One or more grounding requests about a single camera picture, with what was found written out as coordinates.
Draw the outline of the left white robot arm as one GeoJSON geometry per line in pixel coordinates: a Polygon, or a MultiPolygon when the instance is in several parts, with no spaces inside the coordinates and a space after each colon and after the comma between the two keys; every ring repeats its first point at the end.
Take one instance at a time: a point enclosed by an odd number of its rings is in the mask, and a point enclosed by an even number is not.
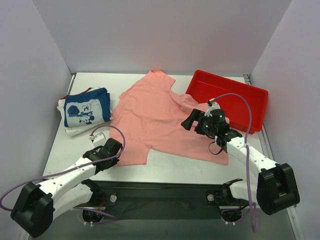
{"type": "Polygon", "coordinates": [[[81,204],[97,205],[104,197],[90,178],[115,166],[123,145],[109,138],[104,145],[86,151],[64,174],[38,184],[27,183],[18,196],[10,217],[29,234],[41,236],[55,218],[81,204]]]}

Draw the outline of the pink t shirt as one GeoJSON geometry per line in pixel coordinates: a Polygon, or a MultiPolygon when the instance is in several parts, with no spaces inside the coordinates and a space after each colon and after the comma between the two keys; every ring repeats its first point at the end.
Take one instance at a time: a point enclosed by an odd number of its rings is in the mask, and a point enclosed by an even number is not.
{"type": "Polygon", "coordinates": [[[208,106],[189,94],[173,92],[174,83],[175,79],[153,69],[120,95],[110,129],[111,138],[126,141],[120,166],[145,165],[151,149],[221,165],[229,163],[226,153],[212,154],[220,148],[211,145],[211,139],[182,127],[193,109],[205,112],[208,106]]]}

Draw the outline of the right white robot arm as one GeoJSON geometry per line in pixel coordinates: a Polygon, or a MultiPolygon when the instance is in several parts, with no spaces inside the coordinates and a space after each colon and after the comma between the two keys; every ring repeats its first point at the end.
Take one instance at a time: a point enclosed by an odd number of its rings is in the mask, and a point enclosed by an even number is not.
{"type": "Polygon", "coordinates": [[[233,204],[237,200],[252,201],[267,215],[300,203],[300,194],[292,167],[279,164],[260,153],[245,142],[245,137],[230,128],[222,109],[213,109],[209,114],[193,109],[181,126],[189,131],[194,128],[200,135],[213,139],[214,144],[230,156],[236,158],[246,167],[247,174],[257,177],[257,183],[251,185],[249,180],[235,179],[224,183],[222,200],[233,204]]]}

